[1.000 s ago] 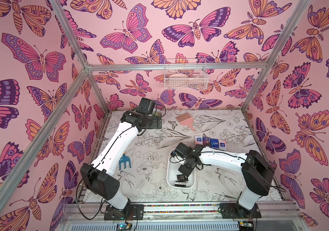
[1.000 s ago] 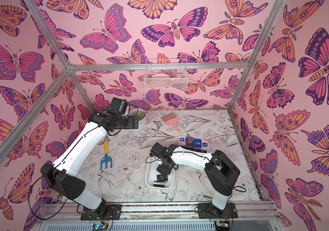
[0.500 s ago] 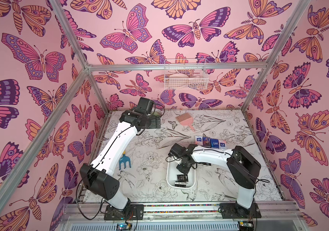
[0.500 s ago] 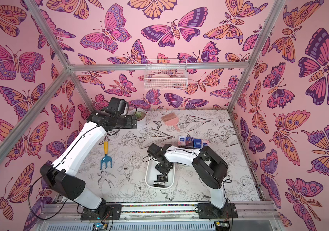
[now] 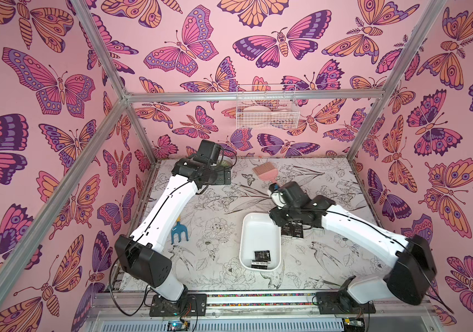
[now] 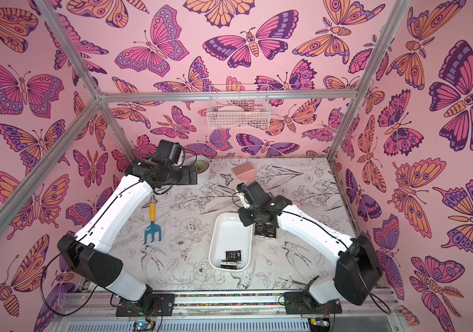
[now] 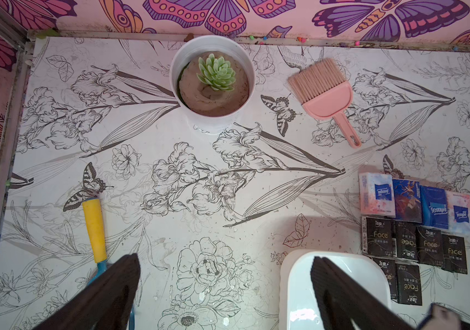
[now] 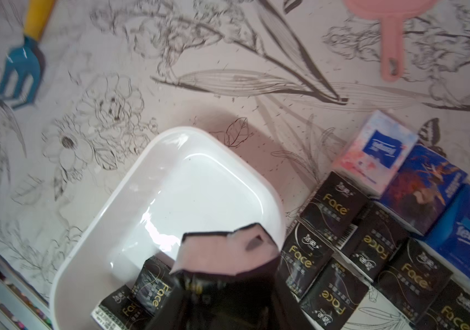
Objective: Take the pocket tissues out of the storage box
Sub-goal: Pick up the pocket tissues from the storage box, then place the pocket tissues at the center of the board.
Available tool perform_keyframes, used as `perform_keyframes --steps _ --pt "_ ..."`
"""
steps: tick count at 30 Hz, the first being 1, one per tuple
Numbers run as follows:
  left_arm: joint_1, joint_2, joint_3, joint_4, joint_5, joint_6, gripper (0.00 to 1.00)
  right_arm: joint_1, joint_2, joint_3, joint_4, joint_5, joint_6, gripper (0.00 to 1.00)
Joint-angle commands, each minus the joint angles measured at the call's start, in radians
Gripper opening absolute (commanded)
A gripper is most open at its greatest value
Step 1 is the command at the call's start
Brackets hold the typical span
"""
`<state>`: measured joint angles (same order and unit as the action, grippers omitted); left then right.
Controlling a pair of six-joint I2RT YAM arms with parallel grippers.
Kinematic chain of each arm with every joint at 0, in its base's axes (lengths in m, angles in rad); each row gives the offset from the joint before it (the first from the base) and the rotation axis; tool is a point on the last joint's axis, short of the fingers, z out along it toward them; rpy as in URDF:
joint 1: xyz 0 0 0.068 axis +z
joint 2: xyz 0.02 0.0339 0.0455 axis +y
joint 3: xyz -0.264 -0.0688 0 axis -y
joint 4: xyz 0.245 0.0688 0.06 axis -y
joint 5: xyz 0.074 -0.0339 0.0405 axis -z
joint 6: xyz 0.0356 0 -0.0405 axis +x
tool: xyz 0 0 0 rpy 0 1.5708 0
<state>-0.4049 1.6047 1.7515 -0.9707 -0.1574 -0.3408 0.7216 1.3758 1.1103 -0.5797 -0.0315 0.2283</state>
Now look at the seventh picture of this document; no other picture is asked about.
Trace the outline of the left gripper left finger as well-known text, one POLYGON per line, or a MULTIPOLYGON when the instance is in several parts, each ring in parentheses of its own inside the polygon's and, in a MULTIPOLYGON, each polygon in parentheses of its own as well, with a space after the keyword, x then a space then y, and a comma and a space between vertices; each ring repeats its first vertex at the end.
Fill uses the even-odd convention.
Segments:
POLYGON ((140 281, 136 254, 127 254, 36 329, 126 329, 140 281))

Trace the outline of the dark blue tissue pack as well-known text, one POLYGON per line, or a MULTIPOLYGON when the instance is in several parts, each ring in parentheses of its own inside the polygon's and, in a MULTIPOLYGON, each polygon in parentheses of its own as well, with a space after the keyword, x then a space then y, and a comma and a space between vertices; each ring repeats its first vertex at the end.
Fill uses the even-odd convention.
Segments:
POLYGON ((395 219, 422 223, 422 200, 418 181, 393 179, 395 219))

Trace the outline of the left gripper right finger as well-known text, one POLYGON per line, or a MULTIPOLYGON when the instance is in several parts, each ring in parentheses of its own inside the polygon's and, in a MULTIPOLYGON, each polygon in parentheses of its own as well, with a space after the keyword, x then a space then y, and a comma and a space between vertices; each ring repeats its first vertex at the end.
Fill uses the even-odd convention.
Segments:
POLYGON ((411 328, 328 258, 314 258, 311 282, 325 329, 411 328))

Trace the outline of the pink blue floral tissue pack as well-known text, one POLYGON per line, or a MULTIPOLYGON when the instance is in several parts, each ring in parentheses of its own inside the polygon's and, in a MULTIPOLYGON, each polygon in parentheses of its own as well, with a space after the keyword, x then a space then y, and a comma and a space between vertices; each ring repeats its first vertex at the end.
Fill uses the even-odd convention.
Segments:
POLYGON ((382 173, 360 173, 360 212, 362 215, 395 218, 393 178, 382 173))

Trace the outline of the black sachet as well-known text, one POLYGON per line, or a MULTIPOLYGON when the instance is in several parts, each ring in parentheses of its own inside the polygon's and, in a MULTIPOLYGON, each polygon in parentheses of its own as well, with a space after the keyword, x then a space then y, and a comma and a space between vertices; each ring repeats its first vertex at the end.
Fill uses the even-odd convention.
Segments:
POLYGON ((416 231, 419 263, 441 268, 444 264, 441 231, 424 226, 418 226, 416 231))
POLYGON ((362 218, 362 252, 371 257, 393 258, 393 222, 375 217, 362 218))
POLYGON ((396 264, 397 302, 422 306, 422 284, 418 265, 396 264))
POLYGON ((442 235, 444 264, 442 269, 458 274, 467 274, 466 245, 463 237, 442 235))
POLYGON ((382 269, 390 288, 390 298, 397 302, 398 288, 397 288, 397 272, 396 263, 391 259, 372 258, 372 260, 382 269))
POLYGON ((418 261, 417 227, 415 224, 396 221, 394 224, 395 256, 398 259, 418 261))

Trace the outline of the black sachet bottom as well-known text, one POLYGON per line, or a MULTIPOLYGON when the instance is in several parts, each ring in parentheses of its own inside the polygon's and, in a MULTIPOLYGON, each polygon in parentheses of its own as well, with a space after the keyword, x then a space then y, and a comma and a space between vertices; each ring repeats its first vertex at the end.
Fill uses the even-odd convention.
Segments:
POLYGON ((397 302, 422 306, 422 284, 418 265, 396 264, 397 302))

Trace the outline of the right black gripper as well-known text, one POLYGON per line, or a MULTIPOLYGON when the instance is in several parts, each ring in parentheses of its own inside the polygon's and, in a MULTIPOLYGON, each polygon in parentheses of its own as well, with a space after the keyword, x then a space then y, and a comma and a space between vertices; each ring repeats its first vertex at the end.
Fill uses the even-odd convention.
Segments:
POLYGON ((430 305, 428 315, 417 326, 418 330, 470 330, 470 323, 461 319, 452 309, 436 303, 430 305))

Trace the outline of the black sachet top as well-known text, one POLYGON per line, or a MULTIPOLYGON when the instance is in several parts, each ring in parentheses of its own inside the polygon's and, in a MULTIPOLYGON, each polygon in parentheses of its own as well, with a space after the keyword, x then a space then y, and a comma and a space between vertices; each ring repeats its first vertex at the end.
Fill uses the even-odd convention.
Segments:
POLYGON ((415 224, 396 221, 394 224, 395 256, 398 259, 418 261, 417 227, 415 224))

